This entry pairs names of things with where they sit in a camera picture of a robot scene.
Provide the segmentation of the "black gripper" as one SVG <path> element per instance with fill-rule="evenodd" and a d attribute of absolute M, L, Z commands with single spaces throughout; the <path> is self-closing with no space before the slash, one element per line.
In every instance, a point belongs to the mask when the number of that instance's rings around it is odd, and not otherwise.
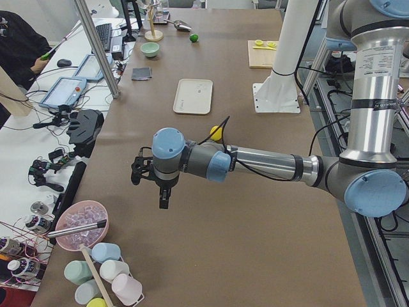
<path fill-rule="evenodd" d="M 179 177 L 172 178 L 170 180 L 164 180 L 156 178 L 155 182 L 160 188 L 159 208 L 168 209 L 169 199 L 171 196 L 171 189 L 178 183 Z"/>

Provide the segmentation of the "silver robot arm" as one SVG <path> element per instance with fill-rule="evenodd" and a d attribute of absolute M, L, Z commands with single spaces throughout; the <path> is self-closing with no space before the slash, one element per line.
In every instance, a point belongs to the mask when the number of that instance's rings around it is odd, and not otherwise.
<path fill-rule="evenodd" d="M 278 181 L 302 181 L 329 192 L 352 211 L 382 217 L 398 209 L 408 188 L 390 152 L 403 44 L 408 38 L 407 1 L 331 1 L 328 38 L 357 49 L 348 144 L 339 157 L 283 153 L 187 141 L 174 128 L 153 136 L 149 178 L 169 203 L 179 174 L 223 181 L 230 171 L 250 171 Z"/>

